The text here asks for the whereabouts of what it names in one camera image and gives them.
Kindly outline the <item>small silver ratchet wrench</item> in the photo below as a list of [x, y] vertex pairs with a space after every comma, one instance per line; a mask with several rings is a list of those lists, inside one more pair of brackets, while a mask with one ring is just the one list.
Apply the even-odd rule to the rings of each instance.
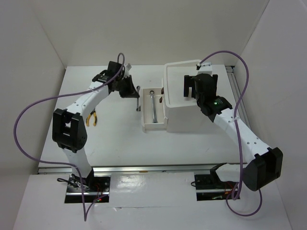
[[[137, 91], [138, 95], [140, 95], [140, 89], [141, 89], [140, 86], [136, 87], [136, 91]], [[137, 98], [137, 108], [136, 108], [136, 111], [138, 111], [138, 112], [141, 110], [139, 100], [140, 100], [140, 96]]]

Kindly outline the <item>large silver ratchet wrench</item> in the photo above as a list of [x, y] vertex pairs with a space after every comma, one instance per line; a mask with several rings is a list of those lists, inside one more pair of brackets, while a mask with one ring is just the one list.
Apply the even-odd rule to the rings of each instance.
[[151, 103], [152, 103], [153, 123], [158, 123], [158, 121], [157, 121], [157, 115], [156, 115], [154, 91], [153, 91], [153, 90], [150, 90], [149, 94], [150, 94]]

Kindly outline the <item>white bottom drawer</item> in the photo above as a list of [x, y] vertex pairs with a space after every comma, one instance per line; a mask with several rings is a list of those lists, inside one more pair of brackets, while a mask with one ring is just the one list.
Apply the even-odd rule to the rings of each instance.
[[[141, 107], [141, 125], [143, 132], [156, 131], [156, 130], [166, 130], [167, 127], [167, 117], [165, 116], [165, 105], [164, 99], [162, 103], [159, 103], [159, 98], [164, 97], [161, 94], [162, 88], [143, 88], [140, 91], [140, 107]], [[153, 123], [153, 113], [152, 113], [152, 103], [150, 97], [150, 90], [154, 91], [155, 107], [158, 123]]]

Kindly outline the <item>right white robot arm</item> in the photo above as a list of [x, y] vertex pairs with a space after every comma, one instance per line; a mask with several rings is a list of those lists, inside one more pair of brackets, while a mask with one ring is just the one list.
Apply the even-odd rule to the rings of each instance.
[[195, 98], [201, 112], [242, 148], [243, 183], [257, 191], [281, 175], [283, 153], [260, 140], [235, 114], [232, 105], [217, 95], [218, 76], [201, 73], [184, 77], [184, 96]]

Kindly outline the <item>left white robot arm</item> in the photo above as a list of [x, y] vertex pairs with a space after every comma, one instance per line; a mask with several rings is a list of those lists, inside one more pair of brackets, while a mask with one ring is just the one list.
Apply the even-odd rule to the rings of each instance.
[[87, 160], [85, 144], [87, 132], [85, 123], [96, 106], [112, 92], [118, 91], [121, 98], [139, 98], [132, 76], [131, 65], [110, 61], [106, 70], [97, 74], [88, 88], [65, 109], [53, 113], [52, 139], [63, 150], [72, 164], [72, 177], [84, 191], [94, 187], [94, 170]]

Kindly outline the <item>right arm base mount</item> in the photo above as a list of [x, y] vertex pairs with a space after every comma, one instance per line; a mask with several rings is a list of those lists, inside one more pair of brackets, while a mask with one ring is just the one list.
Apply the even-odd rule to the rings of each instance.
[[219, 179], [215, 169], [203, 174], [195, 174], [190, 183], [196, 189], [197, 201], [226, 200], [231, 195], [236, 182], [223, 182]]

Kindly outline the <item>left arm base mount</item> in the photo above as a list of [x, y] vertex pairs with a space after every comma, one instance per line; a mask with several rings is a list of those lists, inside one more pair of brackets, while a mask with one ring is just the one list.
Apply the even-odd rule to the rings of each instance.
[[[96, 177], [94, 184], [91, 186], [84, 186], [84, 200], [85, 203], [92, 203], [95, 199], [97, 203], [109, 202], [110, 190], [110, 176]], [[65, 204], [82, 203], [81, 184], [73, 180], [70, 175], [68, 179], [58, 178], [57, 182], [65, 183], [67, 186], [65, 194]]]

